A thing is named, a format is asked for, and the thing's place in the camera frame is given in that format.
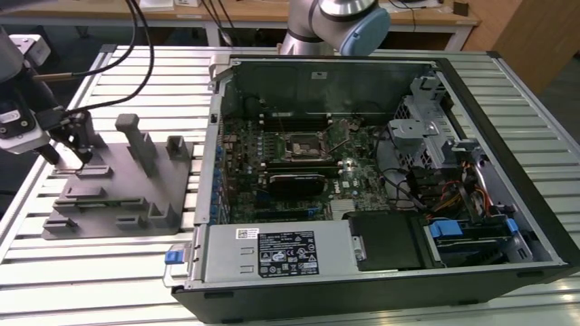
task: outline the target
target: motherboard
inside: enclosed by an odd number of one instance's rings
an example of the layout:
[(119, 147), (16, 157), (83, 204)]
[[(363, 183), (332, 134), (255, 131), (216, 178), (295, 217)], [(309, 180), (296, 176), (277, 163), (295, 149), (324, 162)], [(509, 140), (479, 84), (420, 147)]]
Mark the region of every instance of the motherboard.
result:
[(229, 223), (341, 219), (392, 205), (376, 167), (380, 128), (355, 117), (224, 122)]

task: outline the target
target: floor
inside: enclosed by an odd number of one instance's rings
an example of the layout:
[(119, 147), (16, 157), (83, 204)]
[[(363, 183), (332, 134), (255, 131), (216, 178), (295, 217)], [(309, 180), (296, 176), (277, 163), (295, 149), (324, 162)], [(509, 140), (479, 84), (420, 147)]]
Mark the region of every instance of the floor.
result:
[[(33, 26), (5, 26), (4, 28), (9, 34), (39, 33), (39, 29)], [(101, 45), (111, 43), (128, 44), (132, 35), (129, 28), (115, 27), (92, 27), (89, 29), (89, 37), (84, 39), (77, 36), (77, 32), (72, 26), (51, 26), (44, 30), (52, 42), (52, 47), (60, 55), (60, 60), (52, 57), (43, 66), (41, 73), (87, 70)], [(259, 39), (256, 45), (263, 45), (260, 44), (261, 41), (267, 41), (261, 35), (252, 36), (253, 39)], [(167, 40), (157, 40), (156, 43), (167, 46), (203, 46), (207, 45), (207, 40), (192, 37), (189, 29), (177, 29)], [(79, 81), (65, 81), (51, 84), (52, 91), (61, 104), (69, 102), (75, 95), (77, 85)], [(563, 69), (560, 76), (556, 78), (549, 88), (541, 94), (540, 100), (577, 141), (580, 141), (580, 128), (577, 128), (577, 125), (580, 125), (580, 112), (576, 112), (576, 110), (580, 109), (579, 90), (580, 58), (575, 58)], [(8, 207), (12, 194), (20, 188), (20, 184), (35, 159), (36, 155), (32, 153), (16, 156), (0, 151), (0, 171), (3, 171), (3, 173), (0, 173), (0, 218)]]

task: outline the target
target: slotted aluminum surface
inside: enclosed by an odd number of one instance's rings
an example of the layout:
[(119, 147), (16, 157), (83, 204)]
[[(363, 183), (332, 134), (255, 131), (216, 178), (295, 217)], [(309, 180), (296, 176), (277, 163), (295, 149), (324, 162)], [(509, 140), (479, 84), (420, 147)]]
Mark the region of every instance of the slotted aluminum surface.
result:
[[(95, 67), (117, 58), (124, 50), (120, 47), (113, 54), (100, 54)], [(169, 134), (183, 134), (187, 140), (197, 143), (181, 232), (159, 237), (43, 240), (43, 222), (65, 179), (51, 176), (52, 168), (37, 162), (17, 203), (11, 207), (13, 216), (8, 215), (0, 224), (0, 231), (3, 226), (12, 224), (4, 230), (0, 246), (0, 257), (4, 256), (0, 319), (5, 325), (201, 325), (163, 286), (163, 256), (173, 243), (191, 240), (211, 98), (208, 61), (219, 53), (232, 51), (225, 48), (157, 48), (155, 76), (141, 95), (120, 106), (92, 112), (95, 129), (108, 142), (123, 141), (120, 133), (115, 132), (117, 114), (137, 113), (140, 128), (151, 132), (153, 141), (163, 141)], [(273, 54), (275, 51), (248, 48), (236, 53)], [(485, 53), (380, 51), (375, 55), (449, 58), (568, 232), (580, 243), (576, 145), (567, 142), (569, 136), (547, 115), (545, 108), (532, 103), (535, 98), (521, 86), (515, 86), (516, 77), (508, 70), (503, 72), (499, 62)], [(129, 94), (145, 73), (147, 58), (147, 49), (137, 48), (119, 67), (88, 79), (72, 106)], [(467, 121), (463, 117), (459, 121), (469, 134)], [(175, 268), (172, 276), (184, 278), (185, 269)], [(256, 324), (577, 325), (579, 302), (580, 278), (569, 277), (548, 285), (525, 287), (485, 304)]]

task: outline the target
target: blue release latch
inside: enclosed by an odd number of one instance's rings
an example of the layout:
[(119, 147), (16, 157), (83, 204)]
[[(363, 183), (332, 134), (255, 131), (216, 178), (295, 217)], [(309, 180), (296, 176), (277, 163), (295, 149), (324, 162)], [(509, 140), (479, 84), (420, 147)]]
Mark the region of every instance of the blue release latch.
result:
[(179, 265), (183, 264), (183, 250), (173, 250), (165, 253), (165, 265)]
[(428, 229), (432, 232), (433, 238), (463, 235), (460, 224), (453, 220), (435, 221), (433, 224), (428, 226)]
[(508, 229), (509, 229), (511, 235), (515, 235), (519, 231), (516, 221), (513, 219), (507, 219), (505, 224), (508, 224)]

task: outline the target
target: cable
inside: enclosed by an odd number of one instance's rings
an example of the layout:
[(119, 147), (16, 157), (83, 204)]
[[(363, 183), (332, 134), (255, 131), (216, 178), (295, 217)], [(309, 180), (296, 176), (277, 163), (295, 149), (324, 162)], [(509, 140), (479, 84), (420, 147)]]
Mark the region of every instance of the cable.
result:
[(205, 8), (205, 11), (209, 14), (209, 17), (211, 17), (213, 23), (217, 26), (219, 33), (220, 33), (225, 43), (232, 48), (233, 44), (231, 43), (231, 40), (228, 40), (227, 37), (225, 37), (227, 33), (224, 32), (224, 28), (223, 28), (223, 25), (221, 25), (221, 20), (219, 19), (219, 14), (217, 14), (217, 11), (216, 11), (216, 7), (213, 6), (213, 2), (211, 0), (208, 0), (208, 1), (209, 1), (209, 6), (213, 8), (213, 13), (209, 10), (209, 7), (208, 7), (208, 4), (205, 3), (205, 0), (201, 0), (201, 4), (203, 4), (203, 6)]
[(416, 10), (416, 9), (425, 9), (427, 6), (423, 6), (423, 7), (409, 7), (409, 6), (407, 5), (407, 3), (401, 2), (403, 5), (404, 5), (404, 7), (399, 7), (399, 6), (392, 2), (392, 0), (389, 0), (389, 3), (391, 3), (392, 6), (393, 6), (395, 8), (397, 8), (397, 9), (408, 9), (408, 10), (411, 10), (411, 15), (412, 15), (412, 18), (413, 18), (413, 33), (415, 33), (415, 32), (417, 31), (417, 19), (415, 18), (415, 10)]
[(419, 201), (419, 199), (416, 199), (416, 197), (413, 195), (411, 195), (411, 193), (404, 190), (404, 188), (401, 186), (399, 186), (389, 178), (387, 178), (385, 176), (381, 176), (381, 178), (384, 178), (384, 181), (387, 181), (387, 183), (389, 185), (392, 185), (395, 187), (395, 189), (397, 189), (400, 192), (403, 192), (403, 194), (407, 196), (407, 198), (413, 202), (415, 206), (417, 207), (417, 209), (420, 211), (428, 211), (427, 206)]
[(132, 38), (131, 38), (129, 48), (127, 49), (123, 56), (120, 56), (120, 58), (112, 64), (109, 64), (109, 65), (107, 65), (96, 70), (81, 71), (77, 73), (52, 73), (52, 74), (45, 74), (45, 75), (37, 75), (33, 77), (35, 80), (39, 80), (43, 82), (56, 82), (56, 81), (61, 81), (61, 80), (83, 78), (87, 76), (97, 75), (99, 73), (103, 73), (104, 71), (108, 71), (109, 69), (112, 69), (117, 65), (120, 65), (120, 63), (129, 57), (131, 53), (133, 52), (135, 42), (136, 42), (136, 38), (137, 38), (136, 37), (137, 27), (139, 27), (137, 15), (135, 13), (135, 8), (133, 8), (131, 0), (125, 0), (125, 3), (127, 3), (127, 7), (129, 7), (131, 17), (132, 17), (132, 22), (133, 22), (133, 34), (132, 34)]
[(148, 83), (149, 78), (152, 77), (153, 67), (155, 67), (155, 47), (153, 47), (153, 43), (152, 43), (152, 40), (151, 40), (151, 37), (148, 34), (147, 19), (145, 19), (145, 15), (143, 15), (141, 9), (139, 8), (137, 2), (135, 0), (127, 0), (127, 1), (129, 1), (131, 4), (133, 5), (135, 11), (137, 12), (137, 15), (139, 15), (139, 18), (141, 19), (145, 38), (147, 38), (149, 57), (148, 57), (148, 71), (147, 71), (145, 77), (143, 78), (141, 84), (139, 85), (137, 89), (125, 98), (120, 98), (117, 100), (103, 102), (103, 103), (93, 104), (93, 105), (87, 105), (85, 107), (79, 107), (77, 109), (67, 111), (64, 113), (65, 117), (71, 116), (76, 113), (85, 112), (88, 110), (93, 110), (93, 109), (97, 109), (100, 107), (108, 107), (111, 105), (116, 105), (116, 104), (120, 104), (120, 103), (124, 103), (124, 102), (132, 100), (139, 95), (140, 91), (143, 90), (143, 88), (145, 87), (145, 85)]
[(441, 188), (441, 200), (444, 199), (444, 197), (445, 197), (445, 190), (447, 190), (447, 187), (449, 186), (449, 185), (452, 185), (452, 184), (455, 184), (455, 183), (459, 183), (459, 181), (449, 181), (448, 183), (445, 183), (445, 185), (443, 186), (443, 188)]
[(221, 10), (224, 11), (225, 18), (228, 19), (229, 26), (231, 26), (231, 28), (233, 30), (233, 36), (235, 36), (235, 38), (237, 40), (237, 46), (240, 46), (240, 44), (239, 44), (240, 38), (239, 38), (239, 35), (237, 35), (237, 32), (236, 32), (236, 27), (233, 26), (232, 19), (229, 18), (228, 11), (225, 10), (224, 3), (221, 2), (221, 0), (217, 0), (217, 3), (219, 3), (219, 6), (221, 7)]
[(112, 64), (109, 64), (105, 67), (101, 67), (96, 70), (91, 70), (91, 71), (84, 71), (80, 73), (72, 73), (73, 77), (87, 77), (87, 76), (92, 76), (96, 75), (97, 73), (103, 73), (104, 71), (108, 71), (111, 68), (115, 68), (131, 55), (131, 53), (133, 52), (135, 49), (135, 42), (136, 42), (136, 38), (137, 38), (137, 15), (135, 13), (135, 8), (132, 6), (131, 0), (125, 0), (127, 2), (127, 7), (129, 7), (129, 11), (131, 11), (131, 17), (133, 20), (133, 35), (131, 38), (131, 43), (129, 43), (129, 48), (127, 49), (125, 53), (123, 54), (123, 56), (120, 56), (120, 58), (117, 59), (117, 61), (115, 61)]

